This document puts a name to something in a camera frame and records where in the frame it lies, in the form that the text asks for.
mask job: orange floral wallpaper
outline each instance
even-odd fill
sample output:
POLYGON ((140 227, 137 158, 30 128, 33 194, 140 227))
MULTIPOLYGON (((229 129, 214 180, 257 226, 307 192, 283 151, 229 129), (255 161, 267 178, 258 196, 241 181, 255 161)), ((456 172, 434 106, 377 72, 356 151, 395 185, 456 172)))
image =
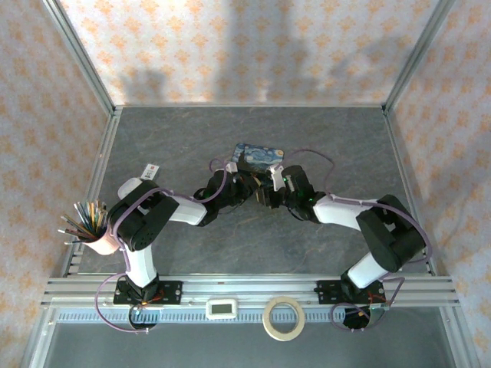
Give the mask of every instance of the orange floral wallpaper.
POLYGON ((378 104, 437 0, 61 0, 115 104, 378 104))
POLYGON ((491 3, 457 0, 395 110, 399 146, 440 267, 491 364, 491 3))
POLYGON ((0 62, 0 365, 15 367, 106 117, 40 0, 0 2, 0 62))

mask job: small white device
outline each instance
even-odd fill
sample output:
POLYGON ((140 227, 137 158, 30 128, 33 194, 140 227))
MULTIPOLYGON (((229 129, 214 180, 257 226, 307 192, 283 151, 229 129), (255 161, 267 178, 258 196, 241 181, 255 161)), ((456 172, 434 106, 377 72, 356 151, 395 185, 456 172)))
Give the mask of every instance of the small white device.
POLYGON ((210 299, 206 302, 206 318, 209 320, 237 318, 237 301, 235 299, 210 299))

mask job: masking tape roll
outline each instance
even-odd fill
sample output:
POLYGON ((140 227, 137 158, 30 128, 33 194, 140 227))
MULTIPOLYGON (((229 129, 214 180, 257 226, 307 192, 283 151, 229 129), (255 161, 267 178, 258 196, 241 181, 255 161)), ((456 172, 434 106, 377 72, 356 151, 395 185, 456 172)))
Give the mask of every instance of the masking tape roll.
POLYGON ((278 341, 290 341, 295 339, 304 329, 305 326, 305 313, 300 304, 291 297, 275 297, 269 301, 264 309, 264 313, 262 314, 262 325, 264 329, 273 339, 278 341), (271 311, 278 304, 287 304, 290 306, 297 315, 297 324, 293 328, 293 330, 283 333, 276 330, 271 324, 271 311))

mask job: small white box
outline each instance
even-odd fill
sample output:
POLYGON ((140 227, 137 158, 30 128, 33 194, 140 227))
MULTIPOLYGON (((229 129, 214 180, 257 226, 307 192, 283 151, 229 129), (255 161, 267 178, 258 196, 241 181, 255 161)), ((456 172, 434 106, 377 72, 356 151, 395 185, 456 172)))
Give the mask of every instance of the small white box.
POLYGON ((152 165, 149 163, 145 170, 143 171, 143 174, 141 174, 141 179, 143 180, 153 180, 155 175, 157 174, 157 170, 159 169, 159 166, 157 165, 152 165))

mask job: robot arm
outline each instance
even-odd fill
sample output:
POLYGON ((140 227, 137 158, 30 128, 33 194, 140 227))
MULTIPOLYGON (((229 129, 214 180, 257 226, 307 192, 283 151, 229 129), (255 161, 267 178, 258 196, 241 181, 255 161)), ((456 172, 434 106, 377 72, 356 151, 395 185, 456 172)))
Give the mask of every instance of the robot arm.
POLYGON ((303 220, 346 226, 363 234, 370 252, 341 276, 343 292, 351 299, 386 274, 397 272, 426 246, 406 219, 379 207, 389 206, 410 217, 392 195, 355 201, 315 192, 300 166, 270 167, 270 171, 273 190, 260 189, 263 204, 285 205, 303 220))
MULTIPOLYGON (((226 184, 209 202, 197 203, 158 192, 142 202, 139 211, 131 212, 121 222, 118 236, 125 245, 130 262, 128 283, 138 297, 147 301, 157 292, 158 274, 153 266, 151 243, 167 221, 204 226, 216 219, 220 209, 239 205, 254 192, 258 201, 271 209, 283 205, 302 220, 342 225, 362 232, 370 252, 341 276, 343 292, 348 298, 385 274, 398 271, 425 246, 409 222, 376 206, 383 203, 407 214, 392 195, 377 201, 356 202, 316 192, 300 166, 272 167, 270 170, 269 182, 260 182, 250 173, 217 170, 207 187, 194 195, 198 200, 210 197, 219 189, 225 174, 226 184)), ((150 180, 133 178, 126 182, 118 191, 121 201, 110 210, 111 226, 130 205, 155 188, 157 184, 150 180)))

